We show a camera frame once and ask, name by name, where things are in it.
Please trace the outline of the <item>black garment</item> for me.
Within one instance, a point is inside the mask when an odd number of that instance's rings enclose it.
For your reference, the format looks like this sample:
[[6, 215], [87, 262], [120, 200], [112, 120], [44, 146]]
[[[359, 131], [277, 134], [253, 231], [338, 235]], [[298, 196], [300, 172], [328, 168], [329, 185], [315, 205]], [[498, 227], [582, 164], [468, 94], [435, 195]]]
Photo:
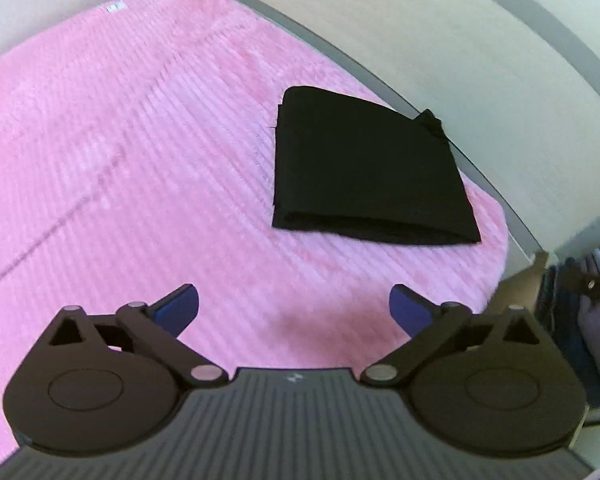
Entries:
[[430, 110], [410, 119], [309, 86], [288, 88], [278, 107], [273, 207], [281, 230], [395, 245], [481, 240], [449, 139]]

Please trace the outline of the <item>stack of folded clothes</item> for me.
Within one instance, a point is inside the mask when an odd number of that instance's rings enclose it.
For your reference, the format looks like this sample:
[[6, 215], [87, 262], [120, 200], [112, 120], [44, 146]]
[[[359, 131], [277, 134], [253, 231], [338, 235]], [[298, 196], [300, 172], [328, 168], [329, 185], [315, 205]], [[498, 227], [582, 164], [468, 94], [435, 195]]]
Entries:
[[535, 317], [586, 392], [600, 407], [600, 247], [550, 266], [542, 276]]

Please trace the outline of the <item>wooden headboard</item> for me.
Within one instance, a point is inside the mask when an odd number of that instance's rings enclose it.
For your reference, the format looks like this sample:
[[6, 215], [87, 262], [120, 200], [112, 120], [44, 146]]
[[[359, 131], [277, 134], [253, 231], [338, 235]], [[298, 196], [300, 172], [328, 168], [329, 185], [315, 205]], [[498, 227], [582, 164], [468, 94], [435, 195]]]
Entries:
[[600, 0], [258, 0], [449, 138], [535, 243], [600, 243]]

